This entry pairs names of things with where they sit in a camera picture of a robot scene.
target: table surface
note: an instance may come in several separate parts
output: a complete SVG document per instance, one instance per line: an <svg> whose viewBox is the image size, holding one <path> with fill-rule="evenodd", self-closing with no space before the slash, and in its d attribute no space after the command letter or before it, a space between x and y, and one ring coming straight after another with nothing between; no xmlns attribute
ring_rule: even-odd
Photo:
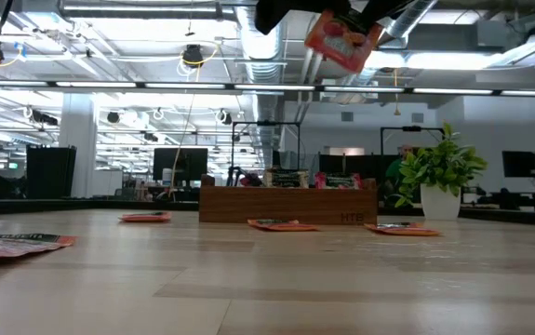
<svg viewBox="0 0 535 335"><path fill-rule="evenodd" d="M535 334L535 226L265 233L195 212L118 223L124 213L0 216L0 233L79 236L0 264L0 334Z"/></svg>

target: computer monitor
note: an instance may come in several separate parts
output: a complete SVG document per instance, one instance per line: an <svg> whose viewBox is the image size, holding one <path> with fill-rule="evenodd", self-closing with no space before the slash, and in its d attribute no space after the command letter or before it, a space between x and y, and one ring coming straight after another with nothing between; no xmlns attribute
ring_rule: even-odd
<svg viewBox="0 0 535 335"><path fill-rule="evenodd" d="M507 178L535 178L535 153L502 152L502 168Z"/></svg>
<svg viewBox="0 0 535 335"><path fill-rule="evenodd" d="M178 149L158 148L154 150L154 180L162 180L164 168L174 168ZM207 174L207 149L181 149L176 164L177 181L200 181Z"/></svg>

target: green leaves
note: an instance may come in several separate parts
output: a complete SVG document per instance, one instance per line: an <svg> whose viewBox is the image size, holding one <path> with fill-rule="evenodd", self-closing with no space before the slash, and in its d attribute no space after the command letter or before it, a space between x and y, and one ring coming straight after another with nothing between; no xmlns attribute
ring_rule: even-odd
<svg viewBox="0 0 535 335"><path fill-rule="evenodd" d="M460 188L487 168L487 162L475 155L474 147L460 147L455 142L459 133L451 125L444 124L443 130L445 137L435 148L420 148L416 155L408 154L402 162L399 172L405 178L399 188L403 196L397 207L411 203L421 184L459 196Z"/></svg>

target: wooden box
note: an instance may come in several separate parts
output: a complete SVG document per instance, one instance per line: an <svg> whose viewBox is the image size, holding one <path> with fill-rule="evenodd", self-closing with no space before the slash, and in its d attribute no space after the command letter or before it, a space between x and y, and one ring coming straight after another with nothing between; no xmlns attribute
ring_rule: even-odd
<svg viewBox="0 0 535 335"><path fill-rule="evenodd" d="M306 224L377 222L377 191L262 187L201 187L199 221L247 223L248 219Z"/></svg>

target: ceiling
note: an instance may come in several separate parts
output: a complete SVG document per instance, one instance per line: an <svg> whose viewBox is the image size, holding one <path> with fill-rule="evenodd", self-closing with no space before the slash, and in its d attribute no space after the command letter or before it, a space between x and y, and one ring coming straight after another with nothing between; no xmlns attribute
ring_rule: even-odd
<svg viewBox="0 0 535 335"><path fill-rule="evenodd" d="M108 3L112 1L72 0L65 1L64 5L107 6ZM142 0L127 3L133 7L159 4L157 1ZM232 5L254 4L249 1L221 3L224 10ZM357 1L353 2L353 6L361 8L365 3ZM400 87L535 88L534 67L497 66L492 70L485 69L492 66L492 57L497 58L522 44L525 34L522 31L535 25L535 1L519 1L518 7L510 5L511 3L440 1L414 29L406 49L382 49L373 53L367 63L367 67L374 68L374 76L369 80L369 84ZM36 5L42 6L42 2L34 0L24 0L22 4L23 10L15 11L3 30L3 64L10 64L0 67L0 79L219 83L249 81L249 61L245 57L241 28L237 22L187 20L186 17L179 20L117 19L107 12L101 12L98 17L95 13L90 13L87 18L63 18L62 8L49 7L52 5L37 7ZM334 80L335 83L342 84L348 80L349 74L330 60L324 60L320 64L314 60L311 63L312 73L304 75L302 68L307 60L307 49L303 40L315 18L316 15L312 13L293 11L282 21L283 51L276 59L270 60L279 66L278 71L282 74L280 83L311 83L311 80L312 83L322 83L323 80ZM499 37L493 40L481 34L488 29L492 29ZM180 67L181 52L187 45L200 45L204 57L210 58L199 72L191 71L188 75L185 69ZM445 56L431 58L438 57L436 55L439 53ZM455 54L465 54L467 59L453 63ZM455 69L455 66L473 64L475 61L481 62L482 65L475 65L467 70ZM383 69L384 67L398 68L396 71L389 71ZM36 110L61 122L62 95L62 92L45 89L0 89L0 128L7 128L6 131L0 131L0 146L6 148L0 151L0 156L23 157L21 146L25 143L55 145L59 136L58 128L36 124L26 116ZM281 99L286 100L286 103L279 108L284 112L280 116L272 114L272 117L280 118L281 121L293 121L299 109L296 98L296 94L282 96ZM215 135L232 130L231 126L223 125L216 119L217 112L223 110L239 121L256 121L258 117L254 103L256 99L246 94L97 93L95 101L100 110L99 165L114 165L141 171L150 166L151 162L148 160L151 155L129 154L128 150L132 145L228 144L230 136ZM306 112L308 116L305 118L304 127L331 125L352 128L365 124L384 125L394 122L393 118L380 115L393 115L395 95L371 96L361 99L360 102L363 103L349 107L325 101L316 96L307 101L310 106ZM447 98L407 96L401 100L401 103L405 104L402 108L425 114L434 111L434 108L444 102L447 102ZM191 118L187 125L186 116L189 111ZM352 124L344 124L338 120L339 113L343 111L354 112L356 118ZM107 120L110 112L119 113L125 119L142 120L144 123L112 124ZM134 127L146 127L150 132L174 130L176 134L161 136L159 142L149 142L141 134L118 133L121 130L132 130ZM9 128L44 128L46 131L21 132ZM184 130L212 135L178 134ZM257 148L261 142L260 137L267 135L254 127L248 131L252 136L243 136L239 144L241 149L248 147L248 154L241 154L241 157L248 161L247 168L260 168L265 164L261 151L254 155L251 152L252 148ZM268 135L274 139L275 144L278 131L270 131ZM114 146L112 154L108 154L110 144L117 143L131 146L122 147L120 154L114 154L114 151L117 151ZM214 157L212 169L227 168L227 150L224 147L222 154ZM138 162L139 166L135 167L131 162Z"/></svg>

